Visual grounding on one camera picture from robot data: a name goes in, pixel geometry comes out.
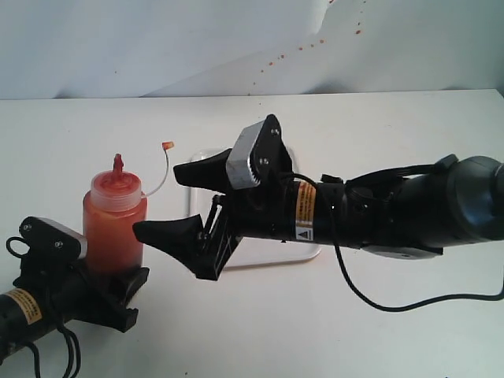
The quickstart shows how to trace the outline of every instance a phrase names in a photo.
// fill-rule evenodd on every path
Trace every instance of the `bottle cap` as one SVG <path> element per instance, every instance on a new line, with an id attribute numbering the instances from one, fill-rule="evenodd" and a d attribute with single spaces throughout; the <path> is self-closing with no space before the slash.
<path id="1" fill-rule="evenodd" d="M 142 182 L 130 172 L 123 172 L 123 161 L 116 154 L 113 170 L 96 175 L 91 181 L 91 203 L 104 211 L 133 209 L 142 200 Z"/>

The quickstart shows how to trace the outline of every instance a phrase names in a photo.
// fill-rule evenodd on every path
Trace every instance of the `squeeze bottle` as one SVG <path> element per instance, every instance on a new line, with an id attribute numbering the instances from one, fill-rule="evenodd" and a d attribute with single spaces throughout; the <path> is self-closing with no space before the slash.
<path id="1" fill-rule="evenodd" d="M 83 233 L 87 238 L 87 267 L 95 273 L 127 272 L 142 265 L 143 244 L 133 224 L 144 221 L 147 198 L 137 175 L 123 172 L 116 154 L 113 170 L 99 173 L 83 200 Z"/>

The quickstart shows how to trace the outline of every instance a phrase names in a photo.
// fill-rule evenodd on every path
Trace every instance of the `orange warning label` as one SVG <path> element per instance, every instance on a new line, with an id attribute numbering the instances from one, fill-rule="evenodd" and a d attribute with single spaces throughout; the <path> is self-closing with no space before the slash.
<path id="1" fill-rule="evenodd" d="M 21 308 L 28 325 L 35 323 L 42 319 L 42 312 L 40 311 L 39 304 L 32 297 L 30 293 L 23 289 L 13 289 L 5 293 L 8 297 L 12 298 L 14 302 Z"/>
<path id="2" fill-rule="evenodd" d="M 296 239 L 313 241 L 313 215 L 315 214 L 315 188 L 309 183 L 299 183 L 296 202 Z"/>

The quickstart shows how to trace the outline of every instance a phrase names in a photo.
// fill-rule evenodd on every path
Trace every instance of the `yellow label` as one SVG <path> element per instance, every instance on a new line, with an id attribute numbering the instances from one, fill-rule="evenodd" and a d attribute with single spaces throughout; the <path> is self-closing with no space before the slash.
<path id="1" fill-rule="evenodd" d="M 315 188 L 309 183 L 299 183 L 296 202 L 296 239 L 313 241 L 313 216 L 315 214 Z"/>
<path id="2" fill-rule="evenodd" d="M 26 290 L 17 288 L 5 293 L 5 295 L 12 298 L 21 308 L 26 316 L 28 325 L 42 319 L 42 312 L 40 311 L 39 304 Z"/>

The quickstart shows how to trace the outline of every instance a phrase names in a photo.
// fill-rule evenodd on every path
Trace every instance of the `white backdrop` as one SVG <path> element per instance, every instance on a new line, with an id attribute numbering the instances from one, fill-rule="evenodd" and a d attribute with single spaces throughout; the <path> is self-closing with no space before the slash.
<path id="1" fill-rule="evenodd" d="M 0 98 L 504 87 L 502 19 L 503 0 L 4 1 Z"/>

